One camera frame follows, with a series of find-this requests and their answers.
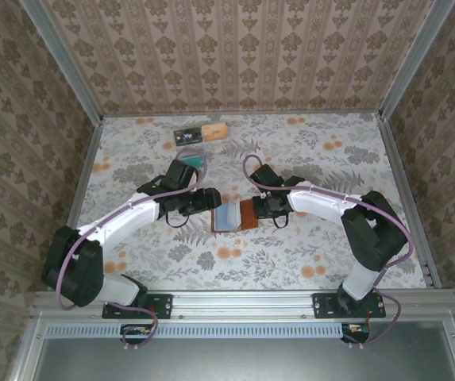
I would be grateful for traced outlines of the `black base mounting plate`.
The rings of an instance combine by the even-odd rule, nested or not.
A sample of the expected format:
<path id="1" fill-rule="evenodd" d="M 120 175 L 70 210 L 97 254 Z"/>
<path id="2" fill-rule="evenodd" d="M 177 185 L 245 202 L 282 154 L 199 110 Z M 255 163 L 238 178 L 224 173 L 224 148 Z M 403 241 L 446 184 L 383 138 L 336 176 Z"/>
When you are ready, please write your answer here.
<path id="1" fill-rule="evenodd" d="M 141 309 L 152 311 L 159 319 L 169 319 L 172 313 L 173 297 L 171 294 L 143 294 L 128 306 L 118 307 L 105 303 L 102 309 L 104 319 L 134 320 L 152 319 L 152 315 Z"/>
<path id="2" fill-rule="evenodd" d="M 386 310 L 383 299 L 375 293 L 369 293 L 356 301 L 348 295 L 336 292 L 312 294 L 312 307 L 317 319 L 328 318 L 385 318 Z"/>

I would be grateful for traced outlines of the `grey metal panel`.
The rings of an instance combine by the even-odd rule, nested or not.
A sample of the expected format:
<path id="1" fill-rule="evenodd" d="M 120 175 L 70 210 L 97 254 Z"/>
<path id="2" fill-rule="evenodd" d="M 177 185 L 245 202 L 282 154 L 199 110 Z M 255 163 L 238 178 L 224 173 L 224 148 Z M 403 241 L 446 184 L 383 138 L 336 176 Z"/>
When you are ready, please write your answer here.
<path id="1" fill-rule="evenodd" d="M 455 381 L 451 356 L 431 344 L 349 348 L 314 339 L 50 340 L 35 381 Z"/>

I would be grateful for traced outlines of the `black controller board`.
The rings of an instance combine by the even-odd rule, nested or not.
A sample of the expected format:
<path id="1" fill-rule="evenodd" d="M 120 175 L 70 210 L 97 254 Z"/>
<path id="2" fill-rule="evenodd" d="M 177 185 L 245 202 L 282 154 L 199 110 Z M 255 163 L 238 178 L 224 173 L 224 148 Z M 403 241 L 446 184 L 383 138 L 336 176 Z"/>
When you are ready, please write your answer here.
<path id="1" fill-rule="evenodd" d="M 370 335 L 369 323 L 342 323 L 341 324 L 342 338 L 341 340 L 347 344 L 363 344 Z"/>
<path id="2" fill-rule="evenodd" d="M 120 340 L 128 345 L 141 344 L 152 332 L 152 324 L 126 324 L 120 327 Z"/>

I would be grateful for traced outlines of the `black VIP card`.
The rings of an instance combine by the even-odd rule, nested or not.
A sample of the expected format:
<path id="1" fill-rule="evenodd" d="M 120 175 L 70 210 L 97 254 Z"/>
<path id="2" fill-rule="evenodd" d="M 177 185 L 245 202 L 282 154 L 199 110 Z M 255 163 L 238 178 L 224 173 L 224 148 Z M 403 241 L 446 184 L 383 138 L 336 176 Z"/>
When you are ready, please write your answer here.
<path id="1" fill-rule="evenodd" d="M 202 130 L 200 127 L 178 129 L 173 132 L 175 145 L 184 146 L 202 142 Z"/>

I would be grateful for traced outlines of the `long aluminium mounting rail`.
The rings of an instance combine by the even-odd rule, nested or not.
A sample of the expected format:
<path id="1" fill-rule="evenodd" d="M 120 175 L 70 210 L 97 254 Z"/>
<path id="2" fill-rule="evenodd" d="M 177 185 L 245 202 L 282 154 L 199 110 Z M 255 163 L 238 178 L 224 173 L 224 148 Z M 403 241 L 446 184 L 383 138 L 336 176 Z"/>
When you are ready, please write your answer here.
<path id="1" fill-rule="evenodd" d="M 384 305 L 390 321 L 401 304 L 400 321 L 442 321 L 455 318 L 455 294 L 446 289 L 383 290 Z M 313 321 L 315 295 L 324 290 L 306 291 L 170 291 L 171 313 L 168 322 L 248 322 Z M 99 322 L 102 304 L 61 310 L 51 291 L 38 292 L 29 320 L 50 322 Z"/>

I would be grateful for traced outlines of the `brown leather card holder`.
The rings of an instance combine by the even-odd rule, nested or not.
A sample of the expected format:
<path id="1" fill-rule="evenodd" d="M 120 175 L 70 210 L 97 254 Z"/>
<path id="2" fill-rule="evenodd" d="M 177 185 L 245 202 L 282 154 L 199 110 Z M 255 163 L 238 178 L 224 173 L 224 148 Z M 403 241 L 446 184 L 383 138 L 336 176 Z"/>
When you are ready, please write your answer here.
<path id="1" fill-rule="evenodd" d="M 237 233 L 255 229 L 258 225 L 252 199 L 222 204 L 212 211 L 213 233 Z"/>

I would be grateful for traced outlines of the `aluminium frame post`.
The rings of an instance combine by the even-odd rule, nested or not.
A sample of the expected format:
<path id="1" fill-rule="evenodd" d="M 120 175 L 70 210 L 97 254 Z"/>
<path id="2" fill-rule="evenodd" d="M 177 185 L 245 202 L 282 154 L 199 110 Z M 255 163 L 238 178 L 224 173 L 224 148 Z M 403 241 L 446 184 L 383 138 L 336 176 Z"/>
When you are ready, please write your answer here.
<path id="1" fill-rule="evenodd" d="M 382 120 L 388 120 L 399 104 L 454 5 L 455 0 L 434 0 L 381 103 Z"/>
<path id="2" fill-rule="evenodd" d="M 79 67 L 73 60 L 71 49 L 66 46 L 65 39 L 53 24 L 41 0 L 20 0 L 20 2 L 64 74 L 65 79 L 72 88 L 91 123 L 93 126 L 100 125 L 102 122 L 102 111 L 98 103 L 94 100 L 85 78 L 80 73 Z"/>

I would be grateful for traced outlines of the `aluminium side rail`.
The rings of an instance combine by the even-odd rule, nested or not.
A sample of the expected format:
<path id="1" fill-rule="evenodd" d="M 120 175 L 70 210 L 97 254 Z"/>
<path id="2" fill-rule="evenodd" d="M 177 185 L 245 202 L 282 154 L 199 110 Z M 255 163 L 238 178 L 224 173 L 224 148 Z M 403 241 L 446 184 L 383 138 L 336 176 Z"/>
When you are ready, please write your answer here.
<path id="1" fill-rule="evenodd" d="M 100 121 L 93 128 L 93 133 L 91 136 L 91 142 L 89 143 L 87 154 L 84 160 L 83 169 L 81 171 L 79 182 L 76 187 L 75 196 L 71 205 L 71 210 L 67 218 L 67 222 L 64 225 L 68 226 L 72 230 L 76 229 L 78 225 L 79 216 L 81 214 L 81 209 L 83 206 L 83 201 L 85 199 L 85 194 L 87 192 L 87 185 L 91 177 L 91 172 L 94 166 L 94 159 L 96 152 L 98 151 L 99 142 L 102 136 L 102 122 Z M 48 286 L 50 291 L 56 291 L 57 277 L 62 265 L 61 254 L 62 250 L 58 245 L 58 236 L 54 236 L 51 241 L 50 249 L 46 260 L 44 262 L 44 268 L 41 273 L 42 282 Z"/>
<path id="2" fill-rule="evenodd" d="M 434 258 L 430 251 L 430 246 L 419 217 L 418 209 L 411 193 L 407 175 L 387 119 L 380 119 L 379 129 L 388 156 L 388 162 L 391 166 L 395 185 L 399 192 L 399 199 L 402 203 L 407 225 L 414 239 L 415 253 L 418 257 L 426 285 L 435 289 L 441 289 L 442 282 L 434 263 Z"/>

